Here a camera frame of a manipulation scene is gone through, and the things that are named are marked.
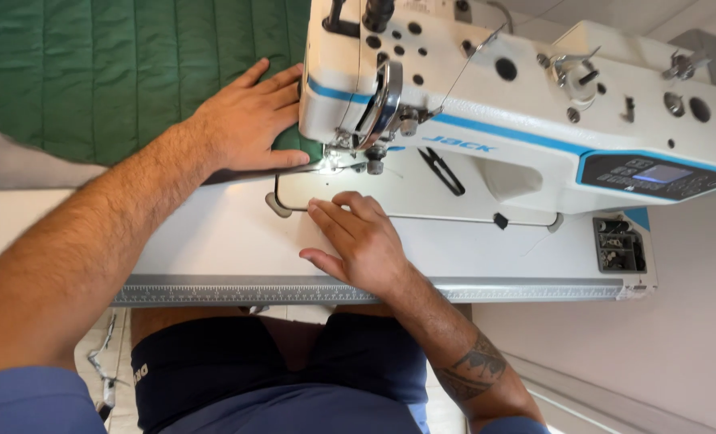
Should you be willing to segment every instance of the floor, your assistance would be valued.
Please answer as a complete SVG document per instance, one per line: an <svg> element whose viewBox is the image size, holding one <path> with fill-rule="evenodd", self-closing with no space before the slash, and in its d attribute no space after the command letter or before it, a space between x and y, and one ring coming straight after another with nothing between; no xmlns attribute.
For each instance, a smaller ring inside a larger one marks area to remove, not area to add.
<svg viewBox="0 0 716 434"><path fill-rule="evenodd" d="M325 323L330 310L325 306L272 306L261 315L285 318L310 323ZM96 360L110 377L116 376L121 381L132 385L131 369L131 319L128 309L109 308L96 321L93 329L80 341L74 349L74 361L77 372L87 383L90 397L97 403L103 397L103 384L93 365L87 360L92 350L97 350L106 338L109 324L115 316L111 340ZM431 434L465 434L465 418L455 403L449 399L441 388L430 365L428 366L428 425ZM106 420L106 430L112 434L138 434L141 429L136 426L138 414L132 386L117 383L117 404L111 416Z"/></svg>

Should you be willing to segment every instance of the gray fabric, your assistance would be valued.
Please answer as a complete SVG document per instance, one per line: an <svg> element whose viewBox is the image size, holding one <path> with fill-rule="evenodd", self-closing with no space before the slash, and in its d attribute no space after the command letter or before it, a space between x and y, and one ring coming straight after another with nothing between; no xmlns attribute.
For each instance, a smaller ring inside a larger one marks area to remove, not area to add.
<svg viewBox="0 0 716 434"><path fill-rule="evenodd" d="M18 145L0 134L0 190L76 188L105 171L99 165L70 163Z"/></svg>

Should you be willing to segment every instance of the industrial sewing machine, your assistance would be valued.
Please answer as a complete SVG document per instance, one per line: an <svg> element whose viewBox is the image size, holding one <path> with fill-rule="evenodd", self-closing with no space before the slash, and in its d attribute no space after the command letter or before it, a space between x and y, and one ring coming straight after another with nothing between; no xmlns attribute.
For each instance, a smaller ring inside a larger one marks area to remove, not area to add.
<svg viewBox="0 0 716 434"><path fill-rule="evenodd" d="M282 176L278 201L358 189L391 215L550 225L716 194L702 53L593 23L546 45L463 19L452 1L313 0L299 130L325 169Z"/></svg>

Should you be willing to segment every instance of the hand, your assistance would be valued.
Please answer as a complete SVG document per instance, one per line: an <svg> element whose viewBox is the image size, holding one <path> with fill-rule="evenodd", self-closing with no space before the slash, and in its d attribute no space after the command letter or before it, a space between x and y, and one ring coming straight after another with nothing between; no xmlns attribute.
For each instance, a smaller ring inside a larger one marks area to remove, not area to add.
<svg viewBox="0 0 716 434"><path fill-rule="evenodd" d="M216 169L288 168L309 162L303 151L272 151L272 141L299 120L297 81L302 64L256 84L269 60L256 65L205 101L185 126L210 148Z"/></svg>
<svg viewBox="0 0 716 434"><path fill-rule="evenodd" d="M342 259L319 249L302 250L299 257L331 276L383 300L421 277L403 254L393 223L371 196L342 192L331 202L311 199L307 213Z"/></svg>

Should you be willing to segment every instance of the green quilted fabric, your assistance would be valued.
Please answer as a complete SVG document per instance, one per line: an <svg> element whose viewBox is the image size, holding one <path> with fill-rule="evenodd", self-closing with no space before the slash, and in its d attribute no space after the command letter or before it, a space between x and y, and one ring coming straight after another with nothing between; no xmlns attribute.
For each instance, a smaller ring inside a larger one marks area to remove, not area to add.
<svg viewBox="0 0 716 434"><path fill-rule="evenodd" d="M309 0L0 0L0 131L112 165L258 59L304 58ZM321 147L284 131L275 149Z"/></svg>

